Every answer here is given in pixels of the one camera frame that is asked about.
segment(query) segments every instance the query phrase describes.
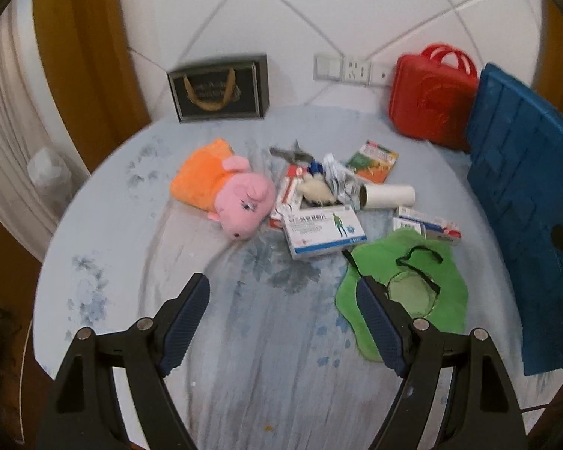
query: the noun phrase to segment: metal bolt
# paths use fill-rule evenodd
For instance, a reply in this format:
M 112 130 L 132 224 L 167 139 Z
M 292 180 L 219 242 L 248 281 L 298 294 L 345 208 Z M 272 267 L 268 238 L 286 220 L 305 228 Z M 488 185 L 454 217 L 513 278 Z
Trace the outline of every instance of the metal bolt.
M 90 327 L 84 326 L 83 328 L 80 328 L 79 330 L 77 330 L 77 333 L 75 334 L 75 336 L 79 340 L 86 340 L 86 339 L 88 339 L 92 336 L 92 333 L 93 333 L 93 330 Z
M 413 326 L 418 330 L 424 332 L 428 328 L 430 328 L 430 322 L 427 321 L 425 318 L 416 318 L 413 321 Z
M 137 322 L 137 327 L 140 330 L 150 330 L 153 324 L 152 318 L 141 318 Z
M 476 337 L 479 341 L 483 342 L 488 338 L 488 332 L 483 328 L 476 328 L 475 330 L 473 330 L 473 336 Z

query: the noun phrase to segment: blue object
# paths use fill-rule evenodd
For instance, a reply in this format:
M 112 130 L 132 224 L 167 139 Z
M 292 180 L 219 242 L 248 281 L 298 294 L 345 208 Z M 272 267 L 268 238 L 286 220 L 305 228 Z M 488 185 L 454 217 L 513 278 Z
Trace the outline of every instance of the blue object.
M 163 357 L 158 364 L 162 377 L 166 377 L 174 368 L 181 365 L 210 298 L 211 286 L 208 279 L 202 276 L 165 335 Z
M 525 375 L 563 368 L 563 115 L 493 64 L 467 127 L 469 182 L 494 229 L 523 325 Z
M 357 305 L 385 365 L 394 369 L 396 375 L 403 377 L 407 364 L 402 355 L 400 333 L 375 299 L 364 278 L 357 282 Z
M 311 162 L 311 165 L 307 168 L 307 171 L 312 176 L 314 176 L 315 174 L 323 174 L 323 165 L 320 162 L 316 162 L 314 160 L 313 162 Z

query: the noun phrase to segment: blue plastic crate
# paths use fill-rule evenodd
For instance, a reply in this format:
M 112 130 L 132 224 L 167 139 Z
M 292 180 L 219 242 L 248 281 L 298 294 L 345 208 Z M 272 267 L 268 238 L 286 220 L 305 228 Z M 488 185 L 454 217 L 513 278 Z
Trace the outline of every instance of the blue plastic crate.
M 467 127 L 468 175 L 494 229 L 524 328 L 526 375 L 563 368 L 563 115 L 493 64 Z

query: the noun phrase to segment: curtain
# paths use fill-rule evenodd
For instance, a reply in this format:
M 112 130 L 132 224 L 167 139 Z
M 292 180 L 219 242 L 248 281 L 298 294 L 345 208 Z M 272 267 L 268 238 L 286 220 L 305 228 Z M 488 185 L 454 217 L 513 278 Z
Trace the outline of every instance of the curtain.
M 27 94 L 13 28 L 11 4 L 0 17 L 0 222 L 42 261 L 58 220 L 34 189 L 27 163 L 52 144 Z

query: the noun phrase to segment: human figure illustration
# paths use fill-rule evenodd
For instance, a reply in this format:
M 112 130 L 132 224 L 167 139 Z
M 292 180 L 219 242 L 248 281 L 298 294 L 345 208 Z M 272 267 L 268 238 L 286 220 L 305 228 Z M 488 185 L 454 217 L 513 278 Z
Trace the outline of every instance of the human figure illustration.
M 334 223 L 336 224 L 336 228 L 340 232 L 340 237 L 348 237 L 346 234 L 346 230 L 344 229 L 344 225 L 342 224 L 342 219 L 334 213 Z

